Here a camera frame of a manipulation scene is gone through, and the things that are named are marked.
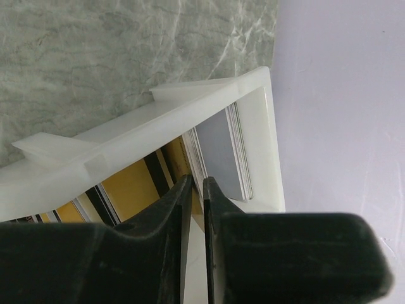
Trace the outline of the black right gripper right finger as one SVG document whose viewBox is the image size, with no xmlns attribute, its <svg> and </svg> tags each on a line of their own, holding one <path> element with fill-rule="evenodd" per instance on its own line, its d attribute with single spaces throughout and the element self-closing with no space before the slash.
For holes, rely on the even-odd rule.
<svg viewBox="0 0 405 304">
<path fill-rule="evenodd" d="M 351 213 L 246 213 L 203 182 L 210 303 L 371 303 L 394 276 Z"/>
</svg>

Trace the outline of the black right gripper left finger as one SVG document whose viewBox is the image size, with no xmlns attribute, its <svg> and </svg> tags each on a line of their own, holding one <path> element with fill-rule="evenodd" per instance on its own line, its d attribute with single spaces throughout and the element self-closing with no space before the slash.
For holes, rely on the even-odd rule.
<svg viewBox="0 0 405 304">
<path fill-rule="evenodd" d="M 182 303 L 192 177 L 109 227 L 1 224 L 2 303 Z"/>
</svg>

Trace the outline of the gold black card stack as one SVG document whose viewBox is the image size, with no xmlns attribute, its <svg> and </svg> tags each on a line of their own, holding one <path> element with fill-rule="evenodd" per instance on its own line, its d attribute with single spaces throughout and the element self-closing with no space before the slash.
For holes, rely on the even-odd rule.
<svg viewBox="0 0 405 304">
<path fill-rule="evenodd" d="M 114 227 L 163 197 L 190 173 L 184 141 L 178 137 L 65 205 L 14 222 L 100 222 Z"/>
</svg>

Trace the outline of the grey card stack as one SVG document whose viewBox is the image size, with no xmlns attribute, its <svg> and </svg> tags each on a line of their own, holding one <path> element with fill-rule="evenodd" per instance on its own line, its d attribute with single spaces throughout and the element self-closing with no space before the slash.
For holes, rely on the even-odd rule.
<svg viewBox="0 0 405 304">
<path fill-rule="evenodd" d="M 193 127 L 182 139 L 199 195 L 203 180 L 214 177 L 226 197 L 241 202 L 254 198 L 236 103 Z"/>
</svg>

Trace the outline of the white card tray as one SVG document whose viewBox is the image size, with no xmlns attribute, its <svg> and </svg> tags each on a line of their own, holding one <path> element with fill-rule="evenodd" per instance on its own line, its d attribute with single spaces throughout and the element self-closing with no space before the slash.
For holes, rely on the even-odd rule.
<svg viewBox="0 0 405 304">
<path fill-rule="evenodd" d="M 270 73 L 163 85 L 154 101 L 76 138 L 38 133 L 15 143 L 24 159 L 1 170 L 1 224 L 50 210 L 140 160 L 232 103 L 242 110 L 258 199 L 284 206 Z"/>
</svg>

